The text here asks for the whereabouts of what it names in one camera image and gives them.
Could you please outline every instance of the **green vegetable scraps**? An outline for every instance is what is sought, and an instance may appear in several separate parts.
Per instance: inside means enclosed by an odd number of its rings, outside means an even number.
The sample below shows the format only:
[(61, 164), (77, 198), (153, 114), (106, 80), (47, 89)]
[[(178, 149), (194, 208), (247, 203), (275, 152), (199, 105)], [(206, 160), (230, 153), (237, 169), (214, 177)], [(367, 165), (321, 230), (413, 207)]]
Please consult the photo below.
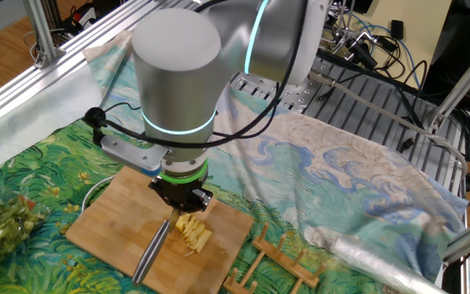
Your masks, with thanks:
[(0, 263), (44, 219), (45, 216), (30, 211), (35, 204), (22, 196), (12, 199), (7, 205), (0, 204)]

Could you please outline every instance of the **wooden cutting board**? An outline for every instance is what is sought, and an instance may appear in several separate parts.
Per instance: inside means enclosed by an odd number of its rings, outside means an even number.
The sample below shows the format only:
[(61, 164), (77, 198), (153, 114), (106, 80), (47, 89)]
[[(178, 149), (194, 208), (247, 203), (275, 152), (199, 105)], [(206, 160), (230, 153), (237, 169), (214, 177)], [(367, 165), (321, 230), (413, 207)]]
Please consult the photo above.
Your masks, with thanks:
[[(66, 238), (119, 271), (132, 276), (144, 249), (171, 208), (148, 188), (150, 178), (124, 167), (110, 186), (66, 232)], [(144, 285), (163, 294), (217, 293), (248, 235), (253, 219), (213, 199), (196, 215), (213, 232), (201, 253), (182, 234), (168, 235)]]

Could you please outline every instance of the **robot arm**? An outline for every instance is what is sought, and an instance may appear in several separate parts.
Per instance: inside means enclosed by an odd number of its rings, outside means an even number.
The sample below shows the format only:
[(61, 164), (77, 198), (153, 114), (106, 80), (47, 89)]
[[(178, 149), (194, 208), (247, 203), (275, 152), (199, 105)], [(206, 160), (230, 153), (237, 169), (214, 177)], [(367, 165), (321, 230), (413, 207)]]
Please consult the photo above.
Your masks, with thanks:
[(134, 283), (144, 280), (176, 216), (206, 210), (212, 197), (202, 188), (206, 148), (175, 148), (176, 142), (211, 140), (217, 100), (235, 73), (281, 81), (289, 74), (289, 84), (302, 82), (315, 58), (329, 1), (228, 0), (205, 14), (155, 11), (137, 26), (132, 46), (146, 136), (174, 147), (141, 149), (104, 136), (100, 128), (113, 123), (102, 109), (91, 109), (83, 119), (110, 158), (152, 176), (149, 187), (174, 208), (143, 255)]

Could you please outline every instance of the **white cable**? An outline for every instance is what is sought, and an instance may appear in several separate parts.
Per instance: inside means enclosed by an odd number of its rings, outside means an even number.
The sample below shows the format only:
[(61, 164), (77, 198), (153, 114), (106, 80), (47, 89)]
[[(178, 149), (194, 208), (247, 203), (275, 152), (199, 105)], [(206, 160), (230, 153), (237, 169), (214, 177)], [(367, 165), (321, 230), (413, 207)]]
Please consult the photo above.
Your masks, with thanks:
[(38, 45), (38, 43), (35, 42), (35, 43), (30, 47), (30, 57), (32, 57), (34, 63), (35, 63), (36, 61), (38, 61), (38, 58), (37, 58), (37, 57), (33, 57), (32, 51), (33, 51), (33, 49), (34, 49), (37, 45)]
[(388, 112), (387, 110), (382, 109), (379, 106), (374, 105), (367, 100), (364, 100), (362, 97), (360, 97), (359, 95), (355, 94), (353, 91), (347, 89), (346, 87), (340, 85), (337, 82), (335, 83), (334, 87), (336, 89), (343, 91), (347, 95), (351, 96), (354, 100), (364, 105), (367, 105), (367, 107), (380, 112), (381, 114), (389, 117), (390, 119), (396, 121), (397, 123), (400, 123), (402, 126), (408, 127), (409, 129), (416, 131), (417, 133), (421, 135), (426, 136), (429, 140), (433, 141), (436, 145), (447, 148), (452, 154), (455, 155), (456, 159), (460, 161), (460, 164), (462, 167), (462, 179), (467, 175), (467, 172), (468, 172), (467, 161), (465, 160), (463, 155), (453, 145), (451, 145), (445, 138), (442, 138), (440, 136), (435, 136), (432, 133), (415, 126), (414, 124), (407, 122), (405, 119), (399, 118), (398, 116)]
[(81, 213), (85, 211), (86, 201), (87, 201), (88, 198), (90, 197), (91, 193), (94, 192), (94, 190), (97, 189), (97, 187), (99, 187), (99, 186), (102, 185), (103, 183), (106, 183), (107, 181), (112, 180), (114, 177), (115, 177), (115, 175), (109, 176), (109, 177), (107, 177), (106, 179), (99, 181), (97, 184), (95, 184), (93, 187), (90, 188), (90, 190), (88, 191), (88, 193), (86, 193), (85, 198), (82, 200), (82, 204), (81, 204)]

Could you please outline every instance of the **wave pattern fabric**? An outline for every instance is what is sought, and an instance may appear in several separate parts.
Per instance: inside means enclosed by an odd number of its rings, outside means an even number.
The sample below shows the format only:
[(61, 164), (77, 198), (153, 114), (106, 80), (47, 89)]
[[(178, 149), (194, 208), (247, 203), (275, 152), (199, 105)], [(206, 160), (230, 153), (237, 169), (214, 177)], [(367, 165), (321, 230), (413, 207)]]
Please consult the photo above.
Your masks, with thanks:
[[(139, 105), (134, 65), (124, 42), (91, 58), (92, 72), (106, 95), (103, 108), (123, 101)], [(101, 57), (106, 55), (114, 58), (112, 65)], [(267, 103), (227, 89), (217, 105), (215, 130), (233, 133)], [(111, 110), (109, 117), (142, 131), (140, 110), (123, 105)], [(108, 128), (105, 132), (117, 135)], [(391, 292), (328, 252), (340, 235), (376, 246), (433, 281), (447, 243), (463, 228), (459, 214), (466, 202), (400, 154), (286, 109), (279, 109), (262, 136), (210, 149), (208, 156), (206, 188), (255, 219), (233, 265), (240, 270), (239, 281), (259, 254), (251, 242), (266, 221), (269, 242), (277, 243), (287, 234), (285, 254), (295, 258), (306, 247), (301, 264), (312, 272), (324, 265), (319, 285), (315, 289), (303, 285), (299, 293)], [(81, 121), (0, 166), (0, 184), (53, 210), (0, 267), (0, 293), (153, 293), (132, 287), (127, 276), (71, 244), (63, 234), (79, 213), (65, 209), (68, 204), (80, 205), (96, 182), (121, 167), (91, 143), (91, 129)], [(294, 277), (267, 257), (248, 284), (253, 279), (259, 283), (255, 293), (288, 293), (295, 284)]]

